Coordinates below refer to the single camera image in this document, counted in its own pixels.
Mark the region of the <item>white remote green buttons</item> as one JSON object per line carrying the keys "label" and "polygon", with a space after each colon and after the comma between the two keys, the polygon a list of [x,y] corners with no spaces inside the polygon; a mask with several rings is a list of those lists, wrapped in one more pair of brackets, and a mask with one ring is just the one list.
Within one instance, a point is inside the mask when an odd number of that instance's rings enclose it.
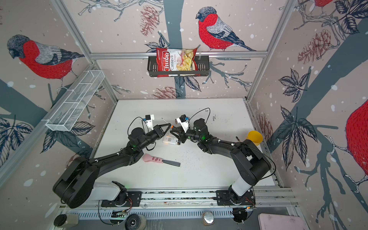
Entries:
{"label": "white remote green buttons", "polygon": [[180,145],[178,138],[170,135],[166,135],[165,137],[163,137],[162,142],[169,145]]}

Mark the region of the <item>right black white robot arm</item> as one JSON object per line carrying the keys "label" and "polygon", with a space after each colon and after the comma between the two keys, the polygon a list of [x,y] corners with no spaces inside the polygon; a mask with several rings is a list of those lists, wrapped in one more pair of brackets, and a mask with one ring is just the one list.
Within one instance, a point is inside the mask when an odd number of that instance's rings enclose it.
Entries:
{"label": "right black white robot arm", "polygon": [[197,143],[205,153],[231,158],[240,177],[229,187],[229,200],[238,204],[245,199],[245,194],[271,170],[271,162],[256,145],[250,141],[230,142],[221,140],[208,131],[204,119],[194,122],[192,129],[172,126],[170,131],[181,143],[187,140]]}

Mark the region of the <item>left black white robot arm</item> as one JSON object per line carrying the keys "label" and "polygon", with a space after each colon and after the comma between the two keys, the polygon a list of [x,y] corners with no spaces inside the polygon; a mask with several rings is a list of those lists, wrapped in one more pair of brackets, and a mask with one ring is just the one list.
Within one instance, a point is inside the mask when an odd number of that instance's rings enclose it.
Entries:
{"label": "left black white robot arm", "polygon": [[53,192],[70,208],[81,206],[89,198],[98,177],[137,163],[143,150],[164,137],[170,127],[170,123],[156,125],[148,133],[137,127],[128,136],[127,146],[117,153],[93,159],[76,158],[55,182]]}

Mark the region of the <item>red cassava chips bag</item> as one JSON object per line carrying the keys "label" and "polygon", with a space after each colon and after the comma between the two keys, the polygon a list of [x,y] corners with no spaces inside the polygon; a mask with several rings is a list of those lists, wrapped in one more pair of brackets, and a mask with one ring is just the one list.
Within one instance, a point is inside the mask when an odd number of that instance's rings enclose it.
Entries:
{"label": "red cassava chips bag", "polygon": [[195,49],[156,48],[157,71],[197,71]]}

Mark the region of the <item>yellow plastic cup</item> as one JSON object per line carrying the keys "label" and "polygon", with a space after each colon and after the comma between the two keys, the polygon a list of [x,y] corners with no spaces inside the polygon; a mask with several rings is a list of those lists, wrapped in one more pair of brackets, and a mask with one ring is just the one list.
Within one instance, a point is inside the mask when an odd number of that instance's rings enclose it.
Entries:
{"label": "yellow plastic cup", "polygon": [[258,132],[258,131],[255,131],[255,130],[252,130],[250,131],[248,134],[247,134],[247,137],[245,140],[249,140],[251,141],[255,146],[259,146],[264,138],[263,138],[263,135]]}

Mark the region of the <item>silver round cap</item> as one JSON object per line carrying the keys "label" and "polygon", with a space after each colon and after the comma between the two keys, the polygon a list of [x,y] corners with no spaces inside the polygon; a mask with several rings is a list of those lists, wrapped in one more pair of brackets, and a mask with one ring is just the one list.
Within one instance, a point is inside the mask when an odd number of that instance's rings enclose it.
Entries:
{"label": "silver round cap", "polygon": [[205,211],[202,213],[202,222],[204,226],[210,226],[214,224],[214,214],[211,211]]}

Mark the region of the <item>black round speaker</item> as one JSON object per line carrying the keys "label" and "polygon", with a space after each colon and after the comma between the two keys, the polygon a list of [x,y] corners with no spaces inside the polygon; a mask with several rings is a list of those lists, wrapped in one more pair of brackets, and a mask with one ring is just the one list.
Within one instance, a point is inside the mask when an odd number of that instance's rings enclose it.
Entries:
{"label": "black round speaker", "polygon": [[147,219],[144,215],[131,214],[125,220],[125,230],[144,230]]}

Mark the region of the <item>pink pad corner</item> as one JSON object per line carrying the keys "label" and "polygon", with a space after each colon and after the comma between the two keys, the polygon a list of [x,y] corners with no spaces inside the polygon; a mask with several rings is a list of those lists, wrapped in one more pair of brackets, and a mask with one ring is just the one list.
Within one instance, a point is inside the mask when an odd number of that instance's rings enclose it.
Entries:
{"label": "pink pad corner", "polygon": [[300,217],[261,213],[258,215],[261,230],[308,230]]}

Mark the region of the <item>black grey cylinder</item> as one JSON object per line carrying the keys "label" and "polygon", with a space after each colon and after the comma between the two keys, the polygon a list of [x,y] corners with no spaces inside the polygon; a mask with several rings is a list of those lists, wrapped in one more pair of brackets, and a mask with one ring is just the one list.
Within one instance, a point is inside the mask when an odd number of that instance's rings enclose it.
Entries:
{"label": "black grey cylinder", "polygon": [[57,228],[71,228],[79,223],[77,214],[60,214],[54,219],[54,226]]}

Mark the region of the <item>pink handled scraper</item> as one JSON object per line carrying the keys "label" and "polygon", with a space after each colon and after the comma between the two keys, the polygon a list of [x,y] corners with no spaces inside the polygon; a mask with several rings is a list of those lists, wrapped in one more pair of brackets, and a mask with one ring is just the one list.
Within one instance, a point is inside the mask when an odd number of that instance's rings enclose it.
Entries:
{"label": "pink handled scraper", "polygon": [[168,164],[168,165],[172,165],[172,166],[176,166],[176,167],[181,166],[181,164],[179,162],[164,160],[162,158],[154,157],[154,156],[151,156],[149,154],[144,154],[142,156],[142,159],[143,159],[144,162],[164,163],[164,164]]}

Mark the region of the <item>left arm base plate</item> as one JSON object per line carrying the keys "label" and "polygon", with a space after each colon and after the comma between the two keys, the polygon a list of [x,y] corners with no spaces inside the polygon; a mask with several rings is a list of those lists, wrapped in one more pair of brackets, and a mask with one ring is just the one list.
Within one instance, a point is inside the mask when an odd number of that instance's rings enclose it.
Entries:
{"label": "left arm base plate", "polygon": [[139,207],[141,197],[142,197],[142,192],[140,191],[120,192],[119,195],[112,201],[103,200],[100,206],[103,208]]}

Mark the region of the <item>black wall basket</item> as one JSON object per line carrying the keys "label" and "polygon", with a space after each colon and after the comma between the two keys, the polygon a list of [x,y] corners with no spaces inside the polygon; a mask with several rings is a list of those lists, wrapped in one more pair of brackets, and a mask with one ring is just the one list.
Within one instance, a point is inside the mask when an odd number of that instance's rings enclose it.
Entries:
{"label": "black wall basket", "polygon": [[156,57],[150,56],[148,59],[147,72],[151,77],[204,77],[208,76],[210,72],[209,56],[195,56],[195,63],[197,71],[158,71],[158,64]]}

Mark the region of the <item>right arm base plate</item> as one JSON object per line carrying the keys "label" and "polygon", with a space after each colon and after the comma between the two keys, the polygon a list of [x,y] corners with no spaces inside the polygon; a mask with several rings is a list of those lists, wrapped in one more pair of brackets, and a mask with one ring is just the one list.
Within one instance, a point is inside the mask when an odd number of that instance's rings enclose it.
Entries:
{"label": "right arm base plate", "polygon": [[254,206],[255,195],[253,191],[246,191],[242,196],[238,196],[232,190],[217,190],[216,197],[218,206]]}

